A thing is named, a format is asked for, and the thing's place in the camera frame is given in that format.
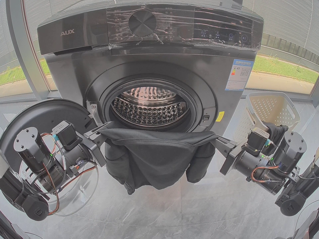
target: road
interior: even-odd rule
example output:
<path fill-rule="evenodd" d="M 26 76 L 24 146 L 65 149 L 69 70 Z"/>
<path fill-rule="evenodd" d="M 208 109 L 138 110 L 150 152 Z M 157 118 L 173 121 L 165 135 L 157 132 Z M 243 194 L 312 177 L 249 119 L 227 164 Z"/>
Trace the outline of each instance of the road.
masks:
<path fill-rule="evenodd" d="M 52 77 L 48 77 L 47 79 L 51 89 L 55 90 L 56 87 Z M 309 94 L 313 86 L 312 83 L 298 81 L 285 76 L 252 72 L 246 87 L 252 89 L 268 89 Z M 30 92 L 32 92 L 32 90 L 26 80 L 7 83 L 0 86 L 0 97 Z"/>
<path fill-rule="evenodd" d="M 51 76 L 47 77 L 51 90 L 56 90 L 56 86 Z M 32 90 L 27 80 L 11 82 L 0 86 L 0 97 L 31 93 Z"/>
<path fill-rule="evenodd" d="M 285 76 L 251 72 L 246 88 L 310 94 L 313 86 L 314 84 L 312 83 Z"/>

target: aux logo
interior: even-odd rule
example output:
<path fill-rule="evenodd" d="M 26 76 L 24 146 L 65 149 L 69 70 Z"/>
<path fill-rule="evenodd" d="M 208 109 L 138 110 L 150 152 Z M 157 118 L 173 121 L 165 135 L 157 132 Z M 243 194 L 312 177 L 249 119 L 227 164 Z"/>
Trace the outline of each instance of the aux logo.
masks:
<path fill-rule="evenodd" d="M 69 31 L 64 31 L 64 32 L 62 32 L 61 33 L 61 35 L 60 36 L 62 36 L 62 35 L 68 35 L 68 34 L 74 34 L 74 29 L 70 29 Z"/>

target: white plastic basket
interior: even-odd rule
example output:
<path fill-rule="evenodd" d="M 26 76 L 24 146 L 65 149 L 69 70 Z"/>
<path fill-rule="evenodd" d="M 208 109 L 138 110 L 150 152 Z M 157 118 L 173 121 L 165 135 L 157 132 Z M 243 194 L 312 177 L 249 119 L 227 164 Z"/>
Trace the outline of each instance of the white plastic basket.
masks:
<path fill-rule="evenodd" d="M 300 115 L 285 93 L 250 93 L 246 97 L 246 107 L 241 121 L 234 132 L 234 140 L 241 142 L 247 139 L 248 133 L 255 127 L 266 130 L 263 121 L 287 125 L 292 130 L 300 122 Z"/>

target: wire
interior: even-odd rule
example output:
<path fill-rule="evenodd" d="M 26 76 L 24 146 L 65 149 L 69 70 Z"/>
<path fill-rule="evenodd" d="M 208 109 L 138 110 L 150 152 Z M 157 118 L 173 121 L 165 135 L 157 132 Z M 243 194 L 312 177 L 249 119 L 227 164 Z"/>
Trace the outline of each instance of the wire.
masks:
<path fill-rule="evenodd" d="M 298 176 L 299 178 L 303 179 L 303 180 L 318 180 L 319 181 L 319 177 L 317 177 L 317 175 L 315 174 L 314 172 L 314 163 L 315 163 L 315 160 L 316 160 L 316 154 L 314 155 L 314 159 L 312 161 L 312 164 L 311 164 L 311 172 L 312 174 L 314 175 L 313 177 L 310 177 L 310 178 L 304 178 L 304 177 L 301 177 L 300 175 Z"/>
<path fill-rule="evenodd" d="M 94 166 L 91 167 L 91 168 L 88 168 L 84 171 L 82 171 L 77 177 L 73 178 L 72 180 L 70 180 L 66 185 L 64 185 L 63 187 L 61 187 L 61 190 L 63 190 L 66 186 L 68 186 L 71 182 L 73 182 L 75 179 L 79 178 L 82 174 L 86 173 L 86 172 L 89 172 L 89 171 L 92 171 L 94 169 L 97 169 L 97 163 L 93 162 L 93 161 L 90 161 L 90 160 L 84 160 L 88 163 L 91 163 L 93 164 Z"/>
<path fill-rule="evenodd" d="M 37 237 L 43 239 L 41 236 L 38 236 L 38 235 L 36 235 L 36 234 L 34 234 L 34 233 L 30 233 L 30 232 L 25 232 L 25 233 L 26 233 L 26 234 L 30 234 L 30 235 L 34 235 L 34 236 L 37 236 Z"/>
<path fill-rule="evenodd" d="M 276 165 L 276 166 L 259 166 L 259 167 L 256 167 L 252 172 L 251 172 L 251 178 L 252 178 L 252 180 L 254 181 L 254 182 L 259 182 L 259 183 L 265 183 L 265 182 L 281 182 L 281 181 L 275 181 L 275 180 L 271 180 L 271 179 L 269 179 L 269 180 L 256 180 L 255 178 L 254 178 L 254 173 L 256 172 L 256 170 L 257 169 L 270 169 L 270 170 L 272 170 L 272 169 L 277 169 L 277 168 L 279 168 L 279 165 Z"/>
<path fill-rule="evenodd" d="M 62 149 L 61 149 L 61 147 L 59 146 L 58 142 L 57 142 L 55 139 L 54 139 L 54 141 L 55 141 L 55 144 L 58 146 L 58 148 L 59 148 L 59 150 L 60 150 L 60 152 L 61 152 L 61 155 L 64 156 L 64 152 L 62 151 Z M 48 192 L 40 192 L 40 191 L 35 190 L 35 189 L 32 187 L 32 190 L 33 190 L 34 192 L 36 192 L 36 193 L 41 194 L 41 195 L 52 194 L 52 193 L 56 192 L 59 188 L 61 188 L 61 186 L 62 186 L 63 183 L 65 182 L 65 178 L 66 178 L 66 169 L 64 170 L 63 179 L 62 179 L 61 183 L 57 186 L 56 189 L 51 190 L 51 191 L 48 191 Z"/>
<path fill-rule="evenodd" d="M 21 192 L 20 192 L 20 194 L 17 196 L 17 198 L 14 200 L 14 203 L 16 203 L 16 201 L 19 199 L 19 197 L 22 196 L 22 194 L 23 194 L 23 192 L 24 192 L 24 183 L 23 183 L 23 179 L 21 178 L 21 176 L 20 176 L 17 172 L 15 172 L 15 171 L 13 171 L 13 172 L 14 172 L 14 174 L 15 174 L 16 176 L 18 176 L 18 177 L 20 178 L 20 182 L 22 183 Z"/>
<path fill-rule="evenodd" d="M 42 139 L 44 138 L 44 136 L 46 136 L 46 135 L 50 135 L 52 138 L 53 138 L 53 136 L 52 136 L 52 134 L 51 133 L 47 133 L 47 132 L 45 132 L 45 133 L 42 133 L 41 134 L 41 137 L 42 137 Z M 56 143 L 54 142 L 54 145 L 53 145 L 53 148 L 51 149 L 51 153 L 54 153 L 54 151 L 55 151 L 55 149 L 56 149 Z"/>
<path fill-rule="evenodd" d="M 44 166 L 44 169 L 46 170 L 46 172 L 47 172 L 47 174 L 48 174 L 48 176 L 50 178 L 50 181 L 52 183 L 52 187 L 55 189 L 55 185 L 54 185 L 53 179 L 52 179 L 52 177 L 51 177 L 51 175 L 49 173 L 49 170 L 47 169 L 47 167 L 45 166 L 45 164 L 43 162 L 42 162 L 42 165 Z M 58 192 L 56 192 L 55 195 L 56 195 L 56 207 L 55 207 L 55 209 L 52 212 L 48 213 L 48 216 L 53 215 L 54 213 L 56 213 L 59 210 L 60 200 L 59 200 Z"/>
<path fill-rule="evenodd" d="M 275 146 L 276 149 L 278 148 L 277 145 L 275 145 L 273 141 L 270 141 L 270 143 L 272 143 L 272 145 Z"/>
<path fill-rule="evenodd" d="M 316 201 L 311 202 L 309 205 L 311 205 L 311 204 L 313 204 L 313 203 L 315 203 L 315 202 L 318 202 L 318 201 L 319 201 L 319 199 L 316 200 Z M 299 220 L 299 218 L 300 218 L 301 213 L 299 214 L 299 216 L 298 216 L 298 218 L 297 218 L 297 222 L 296 222 L 296 226 L 295 226 L 295 232 L 296 232 L 296 230 L 297 230 L 297 224 L 298 224 L 298 220 Z"/>

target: black garment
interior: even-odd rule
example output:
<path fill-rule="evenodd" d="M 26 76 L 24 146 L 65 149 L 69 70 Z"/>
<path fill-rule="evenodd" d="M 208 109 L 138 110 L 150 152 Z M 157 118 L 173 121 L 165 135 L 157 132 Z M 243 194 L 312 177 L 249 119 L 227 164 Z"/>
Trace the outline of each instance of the black garment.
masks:
<path fill-rule="evenodd" d="M 107 137 L 106 168 L 129 195 L 143 185 L 156 189 L 171 186 L 185 170 L 189 182 L 200 181 L 215 154 L 210 141 L 217 138 L 214 132 L 167 133 L 123 128 L 99 132 Z"/>
<path fill-rule="evenodd" d="M 263 122 L 266 127 L 269 128 L 269 139 L 278 146 L 282 137 L 284 136 L 285 132 L 288 131 L 289 127 L 287 125 L 280 125 L 276 126 L 272 123 Z M 265 147 L 263 149 L 263 154 L 270 156 L 275 152 L 276 148 L 273 145 L 270 145 L 268 147 Z"/>

